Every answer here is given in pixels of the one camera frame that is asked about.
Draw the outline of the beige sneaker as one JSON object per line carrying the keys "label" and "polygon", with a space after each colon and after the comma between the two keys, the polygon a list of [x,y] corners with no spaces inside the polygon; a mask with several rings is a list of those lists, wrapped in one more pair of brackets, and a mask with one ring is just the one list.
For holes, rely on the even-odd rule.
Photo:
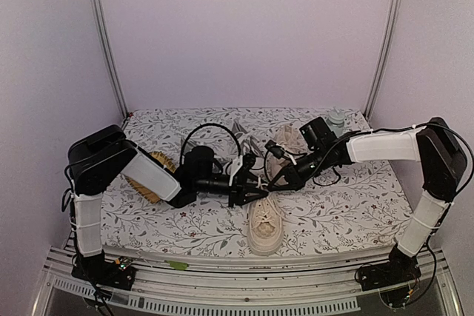
{"label": "beige sneaker", "polygon": [[276,200],[269,192],[265,198],[250,204],[247,242],[254,255],[269,256],[276,253],[283,241],[283,218]]}
{"label": "beige sneaker", "polygon": [[277,158],[274,154],[269,154],[266,167],[270,180],[277,175],[281,168],[291,164],[292,158],[296,159],[307,152],[307,144],[302,134],[289,124],[284,124],[276,130],[273,141],[277,145],[277,150],[282,153],[282,157]]}

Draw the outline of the grey sneaker with white laces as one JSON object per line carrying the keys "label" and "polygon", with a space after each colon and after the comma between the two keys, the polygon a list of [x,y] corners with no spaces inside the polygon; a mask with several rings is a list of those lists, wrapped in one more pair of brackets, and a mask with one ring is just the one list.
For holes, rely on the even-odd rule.
{"label": "grey sneaker with white laces", "polygon": [[214,151],[214,157],[221,163],[221,164],[224,164],[227,162],[227,159],[225,157],[222,157],[221,155],[218,154],[218,151],[214,148],[214,146],[211,146],[209,143],[207,142],[204,142],[204,143],[200,143],[200,142],[197,142],[194,138],[190,138],[187,143],[185,144],[184,143],[185,141],[185,137],[182,136],[181,137],[181,140],[180,140],[180,145],[181,147],[184,147],[184,151],[183,151],[183,155],[186,155],[188,152],[190,152],[193,148],[197,147],[197,146],[206,146],[206,147],[209,147],[211,149],[213,149]]}

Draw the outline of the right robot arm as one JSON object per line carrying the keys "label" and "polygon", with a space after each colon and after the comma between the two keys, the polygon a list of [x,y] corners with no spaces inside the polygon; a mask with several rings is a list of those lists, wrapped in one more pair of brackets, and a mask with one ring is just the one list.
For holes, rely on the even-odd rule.
{"label": "right robot arm", "polygon": [[414,258],[441,226],[448,209],[473,179],[473,150],[441,117],[402,128],[350,131],[341,136],[317,117],[300,129],[308,152],[283,166],[268,183],[271,192],[297,191],[335,166],[387,161],[418,165],[419,197],[396,242],[400,254],[387,262],[383,277],[399,283]]}

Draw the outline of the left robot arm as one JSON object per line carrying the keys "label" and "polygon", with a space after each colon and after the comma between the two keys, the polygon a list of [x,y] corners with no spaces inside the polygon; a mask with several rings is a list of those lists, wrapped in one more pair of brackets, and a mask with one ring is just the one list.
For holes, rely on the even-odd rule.
{"label": "left robot arm", "polygon": [[108,126],[75,142],[67,154],[64,173],[70,182],[73,231],[82,271],[95,282],[110,276],[110,266],[98,255],[101,241],[101,200],[119,175],[141,184],[167,204],[182,208],[194,203],[199,193],[225,195],[230,207],[243,206],[267,197],[258,178],[251,172],[256,157],[237,149],[226,172],[214,151],[206,146],[181,151],[180,163],[171,172],[116,125]]}

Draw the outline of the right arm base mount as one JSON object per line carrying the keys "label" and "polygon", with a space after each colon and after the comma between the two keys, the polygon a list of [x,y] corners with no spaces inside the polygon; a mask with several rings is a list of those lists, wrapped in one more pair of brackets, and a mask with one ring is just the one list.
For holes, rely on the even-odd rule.
{"label": "right arm base mount", "polygon": [[405,255],[395,245],[388,255],[388,261],[364,264],[356,270],[354,279],[361,285],[363,291],[367,291],[394,286],[420,277],[417,257]]}

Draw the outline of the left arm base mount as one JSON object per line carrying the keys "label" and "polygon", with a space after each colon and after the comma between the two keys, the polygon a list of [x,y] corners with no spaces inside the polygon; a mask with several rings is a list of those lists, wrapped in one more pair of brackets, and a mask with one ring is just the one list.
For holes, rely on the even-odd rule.
{"label": "left arm base mount", "polygon": [[71,275],[96,286],[130,291],[136,277],[136,268],[132,263],[133,260],[126,257],[107,261],[103,252],[92,257],[79,255],[73,264]]}

